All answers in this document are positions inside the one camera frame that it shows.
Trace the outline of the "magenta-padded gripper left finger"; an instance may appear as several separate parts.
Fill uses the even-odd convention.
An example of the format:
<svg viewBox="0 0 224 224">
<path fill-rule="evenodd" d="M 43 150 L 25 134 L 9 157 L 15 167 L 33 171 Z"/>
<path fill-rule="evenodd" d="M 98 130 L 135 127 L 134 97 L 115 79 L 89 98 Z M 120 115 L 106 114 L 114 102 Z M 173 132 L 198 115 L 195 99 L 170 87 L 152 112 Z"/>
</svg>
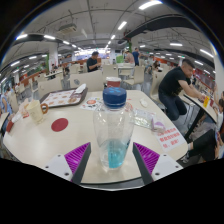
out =
<svg viewBox="0 0 224 224">
<path fill-rule="evenodd" d="M 91 143 L 85 143 L 67 154 L 57 154 L 43 167 L 56 176 L 73 182 L 81 183 L 89 156 L 91 154 Z"/>
</svg>

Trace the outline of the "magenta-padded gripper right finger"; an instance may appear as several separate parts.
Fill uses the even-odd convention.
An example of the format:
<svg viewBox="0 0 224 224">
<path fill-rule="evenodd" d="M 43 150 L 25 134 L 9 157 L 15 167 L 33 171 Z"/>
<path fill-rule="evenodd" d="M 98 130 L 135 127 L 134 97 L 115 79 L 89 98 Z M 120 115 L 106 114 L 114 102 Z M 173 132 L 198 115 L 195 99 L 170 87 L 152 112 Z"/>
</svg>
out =
<svg viewBox="0 0 224 224">
<path fill-rule="evenodd" d="M 168 154 L 158 154 L 139 143 L 133 143 L 132 152 L 145 185 L 182 169 L 182 166 Z"/>
</svg>

